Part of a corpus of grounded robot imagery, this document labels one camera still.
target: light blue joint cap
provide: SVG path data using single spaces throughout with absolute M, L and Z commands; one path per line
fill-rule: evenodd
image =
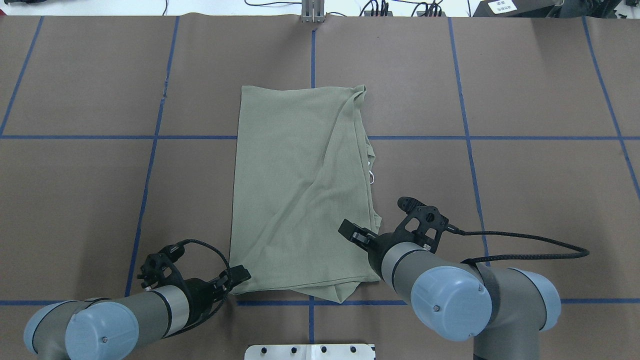
M 522 275 L 528 277 L 540 292 L 540 296 L 542 296 L 542 301 L 545 303 L 545 309 L 547 310 L 547 319 L 545 320 L 545 325 L 540 329 L 540 331 L 547 331 L 556 326 L 558 318 L 560 317 L 560 312 L 562 312 L 562 304 L 560 303 L 560 294 L 558 294 L 558 290 L 553 283 L 546 277 L 534 272 L 524 271 L 517 268 L 510 269 L 516 270 Z
M 38 354 L 36 353 L 36 349 L 33 347 L 33 335 L 35 334 L 36 329 L 38 328 L 38 325 L 40 325 L 40 322 L 42 321 L 42 319 L 44 319 L 44 317 L 47 316 L 47 314 L 53 311 L 53 309 L 55 309 L 56 307 L 62 304 L 66 304 L 67 302 L 72 302 L 72 301 L 75 301 L 75 300 L 68 300 L 63 302 L 57 302 L 55 304 L 50 304 L 41 308 L 35 314 L 33 314 L 31 319 L 29 319 L 29 322 L 27 322 L 27 326 L 24 327 L 24 333 L 22 334 L 22 340 L 24 341 L 25 346 L 27 346 L 27 350 L 29 350 L 30 352 L 36 355 Z
M 492 311 L 482 282 L 454 266 L 438 266 L 420 275 L 411 288 L 411 306 L 424 325 L 452 341 L 478 335 Z
M 123 359 L 136 347 L 140 330 L 131 310 L 100 302 L 71 317 L 65 346 L 73 360 Z

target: brown table surface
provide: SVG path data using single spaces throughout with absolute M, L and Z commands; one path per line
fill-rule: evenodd
M 0 359 L 29 358 L 38 306 L 140 291 L 150 252 L 183 238 L 228 253 L 241 85 L 367 85 L 374 207 L 408 195 L 466 230 L 576 243 L 539 272 L 563 313 L 544 359 L 640 357 L 638 20 L 0 17 Z M 554 252 L 445 235 L 452 261 Z M 221 270 L 190 250 L 186 277 Z M 384 284 L 338 306 L 291 291 L 232 297 L 131 359 L 241 359 L 247 345 L 376 344 L 378 359 L 470 359 Z

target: white mounting bracket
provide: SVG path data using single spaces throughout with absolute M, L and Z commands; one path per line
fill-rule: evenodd
M 301 0 L 302 22 L 324 22 L 324 0 Z
M 376 360 L 375 345 L 252 345 L 244 360 Z

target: sticker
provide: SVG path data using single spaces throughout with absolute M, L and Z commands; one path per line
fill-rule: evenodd
M 493 13 L 508 13 L 518 8 L 513 4 L 512 0 L 499 0 L 488 4 Z

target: cloth fold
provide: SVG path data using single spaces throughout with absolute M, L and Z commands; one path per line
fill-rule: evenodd
M 367 254 L 338 233 L 345 218 L 380 227 L 365 93 L 242 87 L 230 262 L 252 279 L 233 293 L 291 289 L 343 302 L 360 282 L 379 280 Z

